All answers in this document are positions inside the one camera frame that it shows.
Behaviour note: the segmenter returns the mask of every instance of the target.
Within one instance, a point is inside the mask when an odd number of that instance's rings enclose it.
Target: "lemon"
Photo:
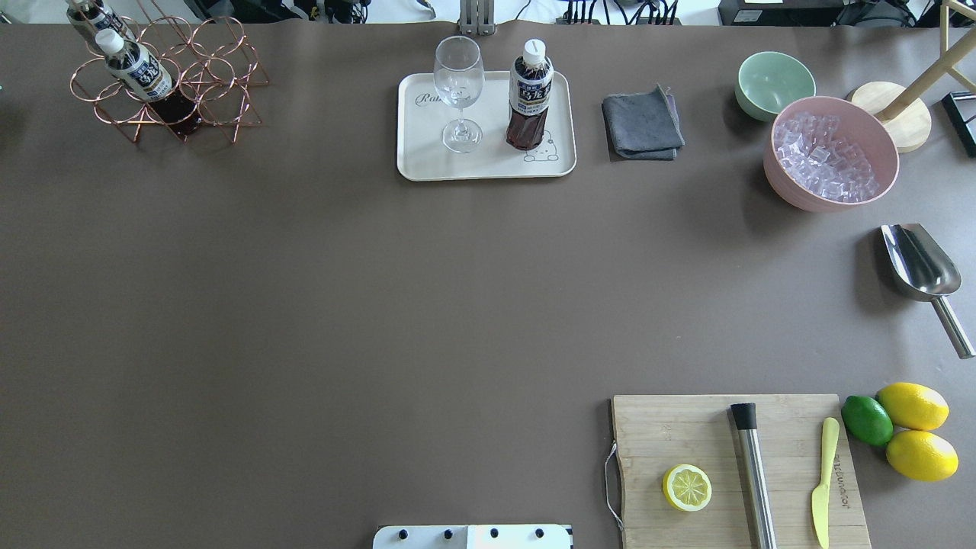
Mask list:
[[[908,429],[938,429],[949,417],[949,405],[934,389],[917,383],[892,383],[877,392],[891,422]]]
[[[885,453],[895,471],[916,481],[942,481],[951,477],[959,467],[959,456],[953,445],[926,431],[896,434]]]
[[[847,397],[840,409],[840,417],[855,439],[872,446],[887,444],[895,429],[888,412],[871,397]]]
[[[712,500],[709,476],[694,465],[682,463],[665,473],[665,499],[681,511],[700,511]]]

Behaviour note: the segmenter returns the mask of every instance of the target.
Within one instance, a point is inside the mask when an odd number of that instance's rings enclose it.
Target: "pink bowl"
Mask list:
[[[773,132],[780,124],[793,118],[799,112],[809,112],[815,116],[832,114],[840,118],[837,127],[839,135],[846,136],[858,144],[874,169],[874,177],[880,190],[871,199],[862,202],[838,202],[815,194],[796,182],[780,164],[773,149]],[[839,212],[878,200],[895,184],[898,177],[898,150],[891,141],[884,126],[876,118],[859,106],[843,99],[815,96],[803,98],[787,105],[773,121],[772,130],[766,139],[766,151],[762,167],[769,185],[784,200],[801,210],[810,212]]]

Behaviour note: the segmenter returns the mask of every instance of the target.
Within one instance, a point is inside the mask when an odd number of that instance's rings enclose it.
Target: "white bottle cap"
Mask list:
[[[125,39],[111,28],[103,28],[95,35],[95,43],[107,56],[117,54],[125,48]]]
[[[538,38],[529,40],[522,50],[522,59],[525,64],[541,64],[546,60],[546,43]]]

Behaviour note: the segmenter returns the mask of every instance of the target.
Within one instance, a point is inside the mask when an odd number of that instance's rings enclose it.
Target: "glass base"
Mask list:
[[[444,146],[454,152],[471,152],[481,143],[481,126],[471,120],[451,120],[444,126]]]

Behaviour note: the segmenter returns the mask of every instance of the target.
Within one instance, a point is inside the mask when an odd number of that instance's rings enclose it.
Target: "wooden cutting board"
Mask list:
[[[755,402],[759,447],[780,549],[817,549],[810,492],[820,482],[824,418],[840,419],[837,395],[619,395],[613,399],[621,472],[624,549],[751,549],[749,485],[740,465],[730,404]],[[831,549],[869,549],[861,494],[847,433],[840,439],[831,483]],[[712,501],[687,513],[661,492],[678,463],[701,467]]]

